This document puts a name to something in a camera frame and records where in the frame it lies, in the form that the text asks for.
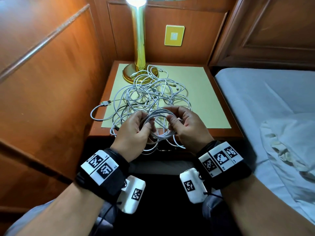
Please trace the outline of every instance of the lamp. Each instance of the lamp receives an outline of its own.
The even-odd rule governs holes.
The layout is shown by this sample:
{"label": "lamp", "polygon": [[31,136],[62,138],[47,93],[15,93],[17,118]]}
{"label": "lamp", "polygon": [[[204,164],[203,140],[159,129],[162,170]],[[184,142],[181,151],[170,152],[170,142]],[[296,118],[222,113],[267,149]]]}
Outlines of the lamp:
{"label": "lamp", "polygon": [[[148,63],[146,63],[145,55],[145,17],[144,9],[148,1],[179,1],[179,0],[126,0],[132,15],[132,27],[134,33],[134,45],[135,45],[135,62],[127,65],[123,70],[123,77],[129,83],[134,82],[134,78],[145,72],[142,70],[147,70]],[[151,72],[158,77],[158,70],[152,68]]]}

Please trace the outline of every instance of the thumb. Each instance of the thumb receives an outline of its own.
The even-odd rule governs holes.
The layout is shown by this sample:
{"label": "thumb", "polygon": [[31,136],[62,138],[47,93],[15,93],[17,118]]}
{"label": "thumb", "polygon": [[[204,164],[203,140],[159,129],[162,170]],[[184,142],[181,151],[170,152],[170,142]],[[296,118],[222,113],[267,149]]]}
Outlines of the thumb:
{"label": "thumb", "polygon": [[151,131],[151,124],[150,122],[147,122],[146,124],[143,125],[139,134],[142,135],[145,139],[147,139],[150,135],[150,131]]}
{"label": "thumb", "polygon": [[184,125],[174,115],[167,115],[166,120],[178,134],[183,130]]}

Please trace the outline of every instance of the white cable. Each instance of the white cable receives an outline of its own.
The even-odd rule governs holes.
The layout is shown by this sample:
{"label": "white cable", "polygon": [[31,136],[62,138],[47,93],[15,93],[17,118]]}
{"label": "white cable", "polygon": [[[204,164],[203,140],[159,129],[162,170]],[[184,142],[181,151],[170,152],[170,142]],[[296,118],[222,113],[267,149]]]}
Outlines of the white cable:
{"label": "white cable", "polygon": [[[156,68],[160,72],[166,73],[166,78],[157,78],[152,73],[153,68]],[[184,95],[183,92],[186,89],[185,85],[169,79],[166,70],[154,65],[148,65],[146,70],[138,71],[131,77],[134,76],[136,77],[134,78],[133,84],[121,88],[115,94],[114,99],[112,100],[112,105],[115,110],[113,115],[104,119],[95,119],[92,117],[93,111],[95,111],[98,107],[107,106],[106,101],[104,101],[91,111],[91,118],[96,121],[104,121],[113,118],[110,134],[116,137],[114,129],[119,127],[132,113],[142,110],[149,113],[148,117],[144,121],[144,124],[147,123],[151,118],[155,117],[155,122],[163,128],[163,134],[161,135],[156,135],[152,132],[150,133],[151,137],[157,139],[157,141],[148,143],[155,145],[153,148],[144,151],[155,151],[157,149],[158,143],[162,140],[167,140],[167,142],[172,146],[185,149],[176,142],[174,135],[175,131],[168,130],[168,126],[166,126],[166,116],[168,114],[174,114],[171,111],[162,109],[160,107],[160,105],[176,105],[177,101],[183,101],[186,103],[185,107],[191,110],[189,99]],[[172,136],[175,144],[172,144],[168,141],[168,139]]]}

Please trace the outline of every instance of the mattress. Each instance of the mattress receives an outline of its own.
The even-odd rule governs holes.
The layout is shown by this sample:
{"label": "mattress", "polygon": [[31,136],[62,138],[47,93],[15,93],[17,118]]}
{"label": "mattress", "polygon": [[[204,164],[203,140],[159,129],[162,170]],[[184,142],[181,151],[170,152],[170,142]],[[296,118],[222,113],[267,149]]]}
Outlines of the mattress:
{"label": "mattress", "polygon": [[256,177],[276,196],[314,222],[294,201],[268,159],[260,137],[262,121],[315,112],[315,72],[227,68],[215,76],[255,155]]}

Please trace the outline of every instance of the wristband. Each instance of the wristband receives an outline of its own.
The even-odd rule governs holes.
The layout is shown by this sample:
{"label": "wristband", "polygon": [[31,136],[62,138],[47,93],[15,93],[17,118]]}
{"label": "wristband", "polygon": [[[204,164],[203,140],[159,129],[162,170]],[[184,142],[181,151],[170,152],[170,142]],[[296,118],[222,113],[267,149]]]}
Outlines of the wristband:
{"label": "wristband", "polygon": [[206,187],[208,185],[214,189],[222,189],[252,173],[229,143],[219,141],[210,142],[197,154],[195,167],[205,180]]}
{"label": "wristband", "polygon": [[75,181],[109,203],[116,203],[124,187],[129,163],[116,151],[99,150],[81,165]]}

